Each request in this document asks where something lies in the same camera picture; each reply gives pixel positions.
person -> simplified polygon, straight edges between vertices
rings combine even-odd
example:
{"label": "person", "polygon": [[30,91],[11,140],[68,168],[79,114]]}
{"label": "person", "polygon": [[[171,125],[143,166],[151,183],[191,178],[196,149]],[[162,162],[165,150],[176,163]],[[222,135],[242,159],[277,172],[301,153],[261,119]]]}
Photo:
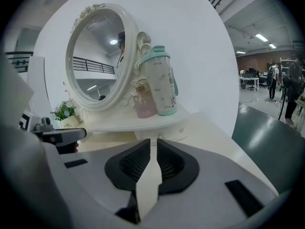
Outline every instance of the person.
{"label": "person", "polygon": [[275,65],[272,65],[270,68],[269,68],[269,74],[270,72],[273,72],[272,73],[272,83],[271,83],[271,86],[269,87],[269,101],[275,101],[275,89],[276,89],[276,82],[278,84],[280,84],[280,77],[279,77],[279,70],[278,70],[278,65],[275,64]]}
{"label": "person", "polygon": [[125,53],[125,32],[122,31],[118,35],[118,48],[121,50],[121,56],[118,62],[118,65],[116,66],[117,69],[117,75],[119,76],[122,70],[122,65],[123,65],[123,58],[124,58],[124,53]]}
{"label": "person", "polygon": [[289,67],[289,79],[290,86],[287,88],[288,103],[285,113],[285,123],[293,125],[291,119],[292,114],[296,108],[295,100],[298,99],[302,93],[302,68],[301,68],[302,56],[297,54],[295,61]]}

vanity mirror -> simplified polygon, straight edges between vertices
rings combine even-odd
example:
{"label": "vanity mirror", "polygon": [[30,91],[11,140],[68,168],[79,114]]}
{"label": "vanity mirror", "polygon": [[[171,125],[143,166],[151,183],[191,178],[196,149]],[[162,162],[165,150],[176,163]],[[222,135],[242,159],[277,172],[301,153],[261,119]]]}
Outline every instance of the vanity mirror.
{"label": "vanity mirror", "polygon": [[130,85],[137,27],[116,4],[93,4],[75,20],[66,53],[68,91],[87,110],[105,110]]}

pink bottle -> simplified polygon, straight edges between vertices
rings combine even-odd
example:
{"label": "pink bottle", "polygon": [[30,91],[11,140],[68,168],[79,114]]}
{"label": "pink bottle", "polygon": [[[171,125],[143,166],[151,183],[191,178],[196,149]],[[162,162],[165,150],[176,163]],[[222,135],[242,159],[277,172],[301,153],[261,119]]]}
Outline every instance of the pink bottle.
{"label": "pink bottle", "polygon": [[152,93],[145,86],[136,87],[137,95],[133,97],[134,107],[139,118],[147,118],[157,113]]}

small potted plant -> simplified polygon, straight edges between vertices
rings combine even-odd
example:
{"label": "small potted plant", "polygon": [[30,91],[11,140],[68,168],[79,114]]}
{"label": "small potted plant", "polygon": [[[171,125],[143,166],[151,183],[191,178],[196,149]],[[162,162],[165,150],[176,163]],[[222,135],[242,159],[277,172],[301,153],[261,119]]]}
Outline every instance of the small potted plant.
{"label": "small potted plant", "polygon": [[78,120],[75,117],[75,111],[70,101],[62,102],[55,108],[54,112],[51,112],[55,116],[60,128],[76,128],[79,125]]}

ceiling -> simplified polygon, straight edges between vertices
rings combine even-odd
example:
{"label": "ceiling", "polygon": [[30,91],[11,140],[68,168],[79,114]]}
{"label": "ceiling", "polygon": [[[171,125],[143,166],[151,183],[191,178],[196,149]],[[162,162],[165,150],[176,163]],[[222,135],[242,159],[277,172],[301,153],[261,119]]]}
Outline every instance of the ceiling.
{"label": "ceiling", "polygon": [[105,11],[98,14],[84,28],[91,33],[98,44],[106,51],[106,55],[117,52],[118,44],[111,45],[110,41],[118,38],[118,34],[124,31],[123,22],[119,16]]}
{"label": "ceiling", "polygon": [[[225,26],[235,51],[254,53],[271,51],[272,43],[278,49],[296,48],[304,38],[294,18],[280,0],[255,0],[228,19]],[[261,34],[267,42],[255,37]]]}
{"label": "ceiling", "polygon": [[[109,83],[116,81],[116,80],[108,80],[108,79],[77,79],[77,83],[82,89],[82,91],[86,94],[96,91],[97,89],[108,85]],[[96,85],[96,87],[87,91],[88,88]]]}

